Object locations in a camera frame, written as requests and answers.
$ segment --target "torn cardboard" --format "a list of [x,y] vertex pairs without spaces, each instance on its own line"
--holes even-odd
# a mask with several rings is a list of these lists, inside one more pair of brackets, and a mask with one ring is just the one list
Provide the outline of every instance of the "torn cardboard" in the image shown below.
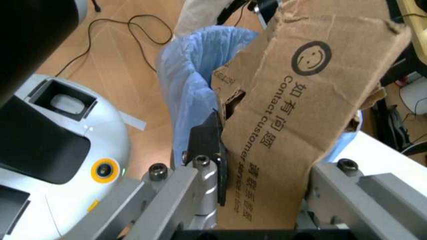
[[[316,1],[287,4],[298,2],[309,8]],[[265,32],[212,73],[229,154],[222,228],[294,227],[311,166],[411,38],[402,25],[325,12],[277,11]],[[236,107],[227,116],[230,104]]]

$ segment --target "power cord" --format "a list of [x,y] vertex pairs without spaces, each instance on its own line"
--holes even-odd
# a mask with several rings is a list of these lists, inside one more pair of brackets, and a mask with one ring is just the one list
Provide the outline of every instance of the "power cord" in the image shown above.
[[245,10],[245,6],[249,3],[250,1],[247,1],[243,4],[243,6],[241,6],[241,10],[240,10],[240,16],[238,17],[238,20],[236,21],[236,23],[234,24],[235,27],[237,27],[237,25],[240,23],[240,20],[242,19],[243,16],[243,10]]
[[418,13],[408,13],[408,14],[403,14],[402,16],[393,17],[393,20],[402,19],[404,17],[409,17],[409,16],[417,16],[417,17],[420,17],[420,18],[427,18],[426,15],[421,15],[421,14],[418,14]]
[[[132,20],[136,19],[136,18],[155,18],[156,20],[160,21],[162,25],[164,25],[168,30],[169,30],[169,37],[167,38],[167,40],[165,41],[156,41],[154,40],[139,24],[132,22]],[[132,37],[135,39],[135,41],[138,43],[139,49],[141,51],[142,57],[144,58],[145,63],[147,63],[147,65],[154,71],[157,72],[156,69],[149,63],[149,61],[147,60],[147,57],[145,55],[143,46],[141,45],[141,42],[138,40],[137,36],[135,35],[134,31],[131,29],[131,26],[137,27],[139,28],[147,37],[148,39],[150,39],[153,43],[158,44],[158,45],[165,45],[167,44],[173,36],[172,33],[172,29],[171,27],[168,26],[168,24],[166,24],[165,21],[163,21],[161,18],[152,15],[152,14],[140,14],[140,15],[135,15],[132,16],[131,18],[129,18],[128,21],[119,21],[119,20],[114,20],[114,19],[110,19],[110,18],[98,18],[95,19],[93,21],[90,22],[89,27],[87,28],[87,36],[88,36],[88,40],[89,40],[89,45],[87,46],[87,49],[80,55],[76,56],[75,58],[73,58],[72,60],[70,60],[56,75],[55,77],[58,77],[65,69],[67,69],[74,61],[76,61],[77,59],[85,56],[86,54],[89,53],[89,51],[91,50],[92,47],[92,37],[91,37],[91,30],[92,30],[92,26],[94,25],[94,23],[99,22],[99,21],[105,21],[105,22],[112,22],[112,23],[116,23],[116,24],[125,24],[127,25],[127,29],[129,30],[130,34],[132,35]]]

